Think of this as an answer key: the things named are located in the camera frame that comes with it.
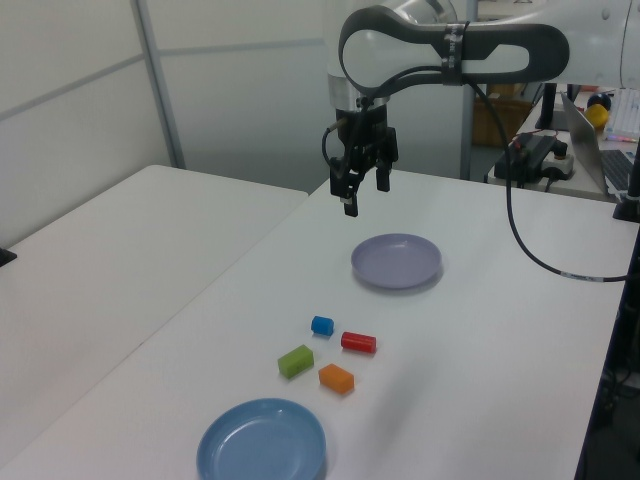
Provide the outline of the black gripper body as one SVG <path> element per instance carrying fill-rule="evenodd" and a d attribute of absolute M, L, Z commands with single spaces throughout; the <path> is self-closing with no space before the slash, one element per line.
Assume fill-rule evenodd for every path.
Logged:
<path fill-rule="evenodd" d="M 390 171 L 398 160 L 396 131 L 388 126 L 388 109 L 381 105 L 365 112 L 336 111 L 337 134 L 344 153 L 333 157 L 331 171 L 366 173 L 376 167 Z"/>

